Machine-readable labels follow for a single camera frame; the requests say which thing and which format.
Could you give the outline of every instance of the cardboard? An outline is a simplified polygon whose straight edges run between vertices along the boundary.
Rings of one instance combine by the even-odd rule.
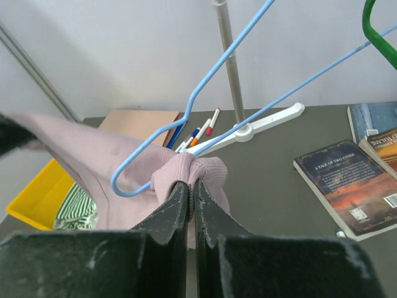
[[[146,140],[160,127],[179,119],[180,114],[176,111],[113,110],[99,128]],[[174,131],[162,133],[153,143],[165,147]]]

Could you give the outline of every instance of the green hanger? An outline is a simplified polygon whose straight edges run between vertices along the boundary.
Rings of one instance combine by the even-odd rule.
[[[362,28],[364,35],[397,70],[397,51],[371,26],[370,17],[375,1],[376,0],[366,0],[364,5],[364,11],[362,13]]]

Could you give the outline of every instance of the dark gray tabletop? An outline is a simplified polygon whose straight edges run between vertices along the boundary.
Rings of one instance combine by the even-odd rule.
[[[307,107],[296,119],[206,155],[218,156],[228,168],[224,186],[231,214],[252,233],[260,235],[333,236],[337,225],[301,176],[293,169],[295,157],[351,138],[347,106]],[[250,115],[254,110],[247,110]],[[194,112],[175,144],[177,147],[213,112]],[[98,126],[102,118],[86,119]],[[233,111],[222,111],[213,136],[235,123]],[[0,224],[0,238],[29,226],[8,216]],[[397,292],[397,229],[363,240],[389,297]],[[188,254],[187,297],[195,297],[195,254]]]

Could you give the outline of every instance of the blue wire hanger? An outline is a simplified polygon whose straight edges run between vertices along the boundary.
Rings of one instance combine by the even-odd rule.
[[[257,24],[257,22],[259,21],[259,19],[261,19],[261,17],[266,13],[266,11],[269,9],[269,7],[273,4],[275,0],[267,0],[266,3],[258,10],[258,12],[255,14],[255,16],[250,20],[250,22],[248,23],[248,25],[243,29],[243,31],[241,31],[241,33],[237,36],[237,38],[233,41],[233,43],[229,46],[229,48],[224,52],[224,54],[221,56],[221,58],[215,63],[215,65],[211,68],[211,70],[204,76],[203,80],[201,80],[201,82],[199,82],[199,84],[197,85],[197,87],[193,90],[192,94],[189,97],[189,101],[187,102],[187,106],[186,106],[186,110],[185,110],[185,114],[184,116],[171,123],[171,124],[167,124],[164,127],[161,127],[160,129],[157,129],[157,131],[155,131],[149,138],[147,138],[125,161],[122,162],[122,164],[115,170],[112,179],[110,180],[110,184],[112,186],[112,189],[114,191],[114,193],[116,193],[118,196],[121,197],[134,197],[137,194],[140,194],[141,192],[147,190],[150,187],[151,182],[147,182],[144,185],[142,185],[141,187],[139,187],[138,189],[132,191],[132,192],[124,192],[121,191],[118,187],[117,187],[117,178],[120,176],[121,172],[151,143],[153,142],[159,135],[161,135],[164,132],[167,132],[170,129],[174,129],[178,126],[180,126],[181,124],[184,124],[188,121],[189,117],[190,117],[190,112],[192,111],[192,106],[193,103],[195,101],[195,98],[197,97],[197,95],[199,94],[199,92],[204,88],[204,86],[212,79],[212,77],[215,75],[215,73],[221,68],[221,66],[224,64],[224,62],[229,58],[229,56],[236,50],[236,48],[238,47],[238,45],[243,41],[243,39],[247,36],[247,34],[251,31],[251,29]],[[397,29],[397,25],[393,26],[392,28],[390,28],[389,30],[385,31],[384,33],[382,33],[382,36],[390,33],[391,31]],[[202,147],[201,149],[198,149],[196,152],[193,153],[193,155],[199,155],[202,152],[204,152],[205,150],[207,150],[208,148],[214,146],[214,144],[218,143],[220,140],[228,137],[229,135],[231,135],[232,133],[234,133],[235,131],[239,130],[241,127],[243,127],[244,125],[246,125],[247,123],[249,123],[250,121],[254,120],[256,117],[258,117],[259,115],[261,115],[263,112],[267,111],[268,109],[270,109],[271,107],[275,106],[276,104],[278,104],[280,101],[286,99],[287,97],[289,97],[291,94],[295,93],[296,91],[298,91],[299,89],[301,89],[302,87],[306,86],[308,83],[312,82],[314,79],[318,78],[319,76],[321,76],[322,74],[324,74],[325,72],[327,72],[328,70],[330,70],[331,68],[333,68],[334,66],[338,65],[339,63],[343,62],[344,60],[348,59],[349,57],[351,57],[352,55],[358,53],[359,51],[361,51],[362,49],[366,48],[367,46],[369,46],[371,43],[370,42],[365,42],[363,45],[357,47],[355,50],[352,50],[351,52],[349,52],[348,54],[344,55],[343,57],[341,57],[340,59],[332,62],[330,65],[328,65],[327,67],[325,67],[324,69],[322,69],[321,71],[319,71],[318,73],[316,73],[315,75],[313,75],[312,77],[308,78],[306,81],[302,82],[301,84],[299,84],[298,86],[296,86],[295,88],[291,89],[289,92],[285,93],[283,96],[281,96],[280,98],[276,99],[275,101],[271,102],[270,104],[268,104],[267,106],[263,107],[261,110],[257,111],[256,113],[254,113],[252,116],[248,117],[247,119],[245,119],[244,121],[240,122],[238,125],[234,126],[232,129],[230,129],[229,131],[225,132],[223,135],[218,136],[217,138],[215,138],[214,140],[212,140],[212,142],[208,143],[207,145],[205,145],[204,147]]]

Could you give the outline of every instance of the pink knit fabric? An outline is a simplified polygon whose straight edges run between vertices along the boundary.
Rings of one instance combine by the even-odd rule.
[[[188,184],[191,194],[198,178],[205,181],[214,200],[229,212],[222,190],[227,170],[219,158],[196,158],[150,145],[121,173],[118,187],[132,191],[151,180],[151,190],[135,197],[120,197],[110,187],[110,179],[141,140],[44,115],[8,114],[7,117],[39,139],[28,148],[50,152],[95,201],[96,229],[130,229],[164,203],[175,182]],[[188,227],[188,247],[195,248],[193,221]]]

